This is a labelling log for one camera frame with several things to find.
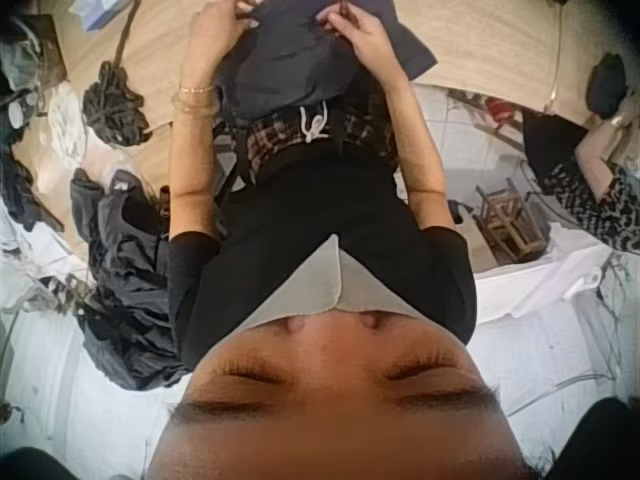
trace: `black top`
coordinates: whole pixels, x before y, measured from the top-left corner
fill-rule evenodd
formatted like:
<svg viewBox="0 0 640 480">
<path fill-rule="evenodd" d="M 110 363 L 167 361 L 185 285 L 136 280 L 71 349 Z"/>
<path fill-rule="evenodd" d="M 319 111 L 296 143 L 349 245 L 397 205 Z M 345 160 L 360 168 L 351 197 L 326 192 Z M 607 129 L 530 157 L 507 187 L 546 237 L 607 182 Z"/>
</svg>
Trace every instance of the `black top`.
<svg viewBox="0 0 640 480">
<path fill-rule="evenodd" d="M 469 341 L 476 290 L 466 241 L 446 228 L 420 231 L 388 165 L 355 146 L 340 155 L 331 141 L 290 147 L 275 161 L 286 167 L 227 200 L 221 245 L 197 233 L 171 242 L 169 309 L 188 368 L 332 234 L 391 291 Z"/>
</svg>

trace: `hand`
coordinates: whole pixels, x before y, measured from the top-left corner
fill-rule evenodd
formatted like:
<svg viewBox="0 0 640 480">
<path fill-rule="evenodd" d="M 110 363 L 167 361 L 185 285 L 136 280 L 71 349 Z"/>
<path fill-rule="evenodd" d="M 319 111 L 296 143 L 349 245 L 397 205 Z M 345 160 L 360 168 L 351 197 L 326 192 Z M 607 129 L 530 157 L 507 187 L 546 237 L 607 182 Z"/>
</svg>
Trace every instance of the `hand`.
<svg viewBox="0 0 640 480">
<path fill-rule="evenodd" d="M 182 86 L 205 87 L 211 83 L 222 58 L 252 25 L 246 17 L 262 0 L 213 0 L 191 24 Z"/>
<path fill-rule="evenodd" d="M 349 4 L 356 22 L 351 23 L 340 15 L 340 4 L 327 7 L 318 16 L 319 22 L 327 22 L 327 29 L 335 29 L 353 45 L 360 62 L 376 77 L 385 90 L 409 82 L 389 36 L 378 17 Z"/>
</svg>

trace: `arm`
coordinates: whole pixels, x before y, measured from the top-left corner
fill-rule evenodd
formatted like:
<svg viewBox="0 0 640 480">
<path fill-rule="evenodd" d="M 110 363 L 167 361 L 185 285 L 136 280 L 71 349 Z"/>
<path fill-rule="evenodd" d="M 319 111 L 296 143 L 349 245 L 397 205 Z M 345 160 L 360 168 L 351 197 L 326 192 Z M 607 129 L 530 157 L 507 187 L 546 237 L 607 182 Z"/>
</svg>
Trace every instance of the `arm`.
<svg viewBox="0 0 640 480">
<path fill-rule="evenodd" d="M 169 153 L 170 237 L 185 232 L 215 235 L 212 182 L 215 164 L 211 86 L 221 59 L 248 28 L 237 20 L 236 0 L 216 0 L 195 20 L 182 72 Z M 193 113 L 184 113 L 185 109 Z"/>
<path fill-rule="evenodd" d="M 409 197 L 409 208 L 418 226 L 454 228 L 447 204 L 446 181 L 440 154 L 431 138 L 411 83 L 393 51 L 380 20 L 350 5 L 357 25 L 339 14 L 332 5 L 318 15 L 319 21 L 344 35 L 362 64 L 384 89 L 393 124 L 400 169 Z"/>
<path fill-rule="evenodd" d="M 637 116 L 637 104 L 637 98 L 627 97 L 618 113 L 611 120 L 591 130 L 576 148 L 578 165 L 597 201 L 606 195 L 613 181 L 613 174 L 604 158 L 605 152 L 611 146 L 618 127 Z"/>
<path fill-rule="evenodd" d="M 453 229 L 444 168 L 427 128 L 418 100 L 407 81 L 385 88 L 387 104 L 400 155 L 400 169 L 407 187 L 409 208 L 421 229 L 442 226 Z"/>
</svg>

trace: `wrist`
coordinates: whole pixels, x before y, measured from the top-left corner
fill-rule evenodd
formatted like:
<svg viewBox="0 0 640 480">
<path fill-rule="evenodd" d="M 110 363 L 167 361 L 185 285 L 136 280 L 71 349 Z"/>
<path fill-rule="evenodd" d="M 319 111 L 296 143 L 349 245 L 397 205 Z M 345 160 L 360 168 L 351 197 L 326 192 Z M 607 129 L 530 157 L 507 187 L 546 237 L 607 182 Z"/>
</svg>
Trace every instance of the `wrist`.
<svg viewBox="0 0 640 480">
<path fill-rule="evenodd" d="M 411 81 L 409 80 L 409 77 L 407 77 L 407 75 L 404 73 L 404 71 L 402 72 L 402 75 L 396 75 L 394 77 L 381 79 L 379 81 L 382 85 L 382 89 L 387 96 L 402 92 L 406 89 L 411 89 Z"/>
<path fill-rule="evenodd" d="M 187 62 L 182 70 L 180 85 L 186 88 L 204 88 L 211 85 L 218 63 Z"/>
</svg>

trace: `eyelash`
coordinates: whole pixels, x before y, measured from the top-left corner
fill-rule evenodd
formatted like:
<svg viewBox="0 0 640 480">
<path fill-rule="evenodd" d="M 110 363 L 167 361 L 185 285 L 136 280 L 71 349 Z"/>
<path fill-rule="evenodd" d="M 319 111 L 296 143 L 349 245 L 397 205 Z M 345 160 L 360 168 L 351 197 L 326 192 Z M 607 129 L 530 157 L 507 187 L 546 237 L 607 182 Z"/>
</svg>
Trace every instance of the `eyelash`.
<svg viewBox="0 0 640 480">
<path fill-rule="evenodd" d="M 274 369 L 259 361 L 230 362 L 222 368 L 222 375 L 247 378 L 264 383 L 279 385 L 284 379 L 274 373 Z"/>
<path fill-rule="evenodd" d="M 455 358 L 443 352 L 434 352 L 428 356 L 409 357 L 389 368 L 383 377 L 389 381 L 405 380 L 435 368 L 455 367 Z"/>
</svg>

